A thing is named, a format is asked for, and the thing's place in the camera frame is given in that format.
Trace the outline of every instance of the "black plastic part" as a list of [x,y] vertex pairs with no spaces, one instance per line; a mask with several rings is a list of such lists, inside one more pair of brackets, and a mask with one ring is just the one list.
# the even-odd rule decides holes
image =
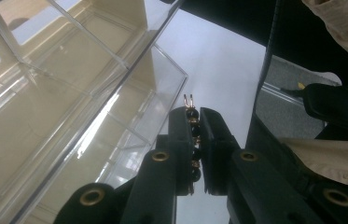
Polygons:
[[124,209],[127,206],[128,198],[130,197],[133,184],[135,183],[136,177],[130,179],[120,187],[115,189],[115,195],[113,198],[114,201],[114,207],[116,211],[116,216],[119,217],[119,220],[121,220]]
[[[89,190],[97,189],[103,193],[103,199],[96,204],[84,205],[80,202],[82,196]],[[56,224],[116,224],[119,223],[119,213],[115,207],[114,190],[106,184],[92,183],[78,189],[66,202],[56,217]]]
[[174,223],[176,156],[169,150],[149,151],[133,184],[120,224]]
[[231,153],[240,149],[221,115],[215,110],[200,109],[202,169],[205,191],[227,195]]
[[167,146],[176,155],[176,195],[188,195],[193,192],[191,158],[194,142],[184,106],[169,114]]
[[263,154],[293,189],[307,194],[310,178],[302,172],[299,159],[273,136],[256,114],[251,119],[245,148]]
[[311,84],[304,89],[304,107],[317,119],[348,129],[348,91],[343,87]]
[[329,123],[315,139],[348,141],[348,129]]
[[348,223],[348,187],[339,183],[321,182],[311,191],[314,210],[326,223]]
[[156,148],[168,148],[168,134],[157,135]]
[[228,184],[227,209],[232,224],[256,223],[252,211],[234,180],[230,180]]
[[232,179],[256,223],[324,223],[262,154],[236,150],[231,158]]

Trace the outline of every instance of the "white table surface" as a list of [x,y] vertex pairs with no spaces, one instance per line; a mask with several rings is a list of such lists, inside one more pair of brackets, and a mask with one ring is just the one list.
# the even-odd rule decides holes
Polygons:
[[[194,105],[218,111],[244,147],[265,47],[182,10],[157,43],[188,74],[174,107],[193,94]],[[192,196],[178,197],[176,223],[229,223],[226,200],[205,194],[201,179]]]

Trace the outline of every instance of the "transparent plastic box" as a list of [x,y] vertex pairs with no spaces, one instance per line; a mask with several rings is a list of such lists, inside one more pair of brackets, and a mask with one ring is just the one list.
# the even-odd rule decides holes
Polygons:
[[0,1],[0,223],[136,175],[187,78],[154,45],[177,5]]

